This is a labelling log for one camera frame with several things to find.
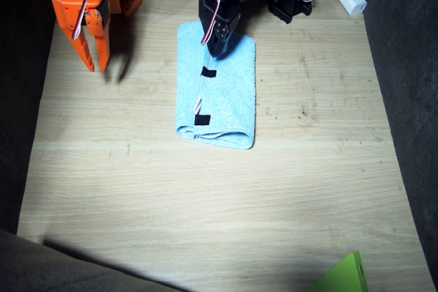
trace wood grain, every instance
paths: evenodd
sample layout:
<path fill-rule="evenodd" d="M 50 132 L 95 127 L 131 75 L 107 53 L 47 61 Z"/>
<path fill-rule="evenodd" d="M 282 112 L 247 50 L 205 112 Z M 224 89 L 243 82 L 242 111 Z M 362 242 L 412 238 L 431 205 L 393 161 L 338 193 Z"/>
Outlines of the wood grain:
<path fill-rule="evenodd" d="M 55 28 L 18 234 L 193 291 L 305 291 L 356 250 L 372 291 L 432 291 L 363 17 L 317 0 L 286 25 L 243 1 L 248 151 L 175 133 L 177 27 L 198 0 L 114 17 L 106 75 Z"/>

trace wooden surface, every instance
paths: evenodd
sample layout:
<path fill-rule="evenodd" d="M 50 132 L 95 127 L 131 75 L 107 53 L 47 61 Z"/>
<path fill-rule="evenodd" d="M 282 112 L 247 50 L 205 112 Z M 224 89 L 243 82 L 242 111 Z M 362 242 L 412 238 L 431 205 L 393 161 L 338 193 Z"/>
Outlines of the wooden surface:
<path fill-rule="evenodd" d="M 339 0 L 290 25 L 244 7 L 257 41 L 247 151 L 175 133 L 177 27 L 198 0 L 114 17 L 106 75 L 55 28 L 19 235 L 192 291 L 305 291 L 356 250 L 372 291 L 432 291 L 363 17 Z"/>

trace white plug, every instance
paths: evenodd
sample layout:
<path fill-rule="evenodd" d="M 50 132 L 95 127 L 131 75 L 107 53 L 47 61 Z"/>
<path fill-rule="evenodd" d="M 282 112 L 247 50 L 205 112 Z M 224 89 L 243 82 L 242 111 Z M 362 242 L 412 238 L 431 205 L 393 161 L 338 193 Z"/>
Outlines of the white plug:
<path fill-rule="evenodd" d="M 341 0 L 341 4 L 348 15 L 355 16 L 362 13 L 367 5 L 366 0 Z"/>

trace black velcro strip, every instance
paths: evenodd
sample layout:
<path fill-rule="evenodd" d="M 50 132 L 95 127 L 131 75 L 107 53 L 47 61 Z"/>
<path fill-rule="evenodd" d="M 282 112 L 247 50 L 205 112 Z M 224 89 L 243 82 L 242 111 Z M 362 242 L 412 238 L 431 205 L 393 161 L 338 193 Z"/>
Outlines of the black velcro strip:
<path fill-rule="evenodd" d="M 207 78 L 216 78 L 216 70 L 209 70 L 204 66 L 201 75 Z"/>
<path fill-rule="evenodd" d="M 211 116 L 200 116 L 196 114 L 194 116 L 194 125 L 195 126 L 208 126 L 210 124 Z"/>

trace blue towel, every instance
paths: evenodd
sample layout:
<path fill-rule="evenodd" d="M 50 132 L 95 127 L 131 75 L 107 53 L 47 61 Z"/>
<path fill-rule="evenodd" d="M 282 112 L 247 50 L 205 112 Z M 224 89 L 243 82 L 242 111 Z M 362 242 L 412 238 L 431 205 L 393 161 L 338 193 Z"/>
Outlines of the blue towel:
<path fill-rule="evenodd" d="M 207 46 L 201 46 L 203 34 L 199 22 L 178 28 L 177 133 L 216 146 L 251 148 L 255 130 L 255 41 L 233 34 L 225 55 L 214 58 Z"/>

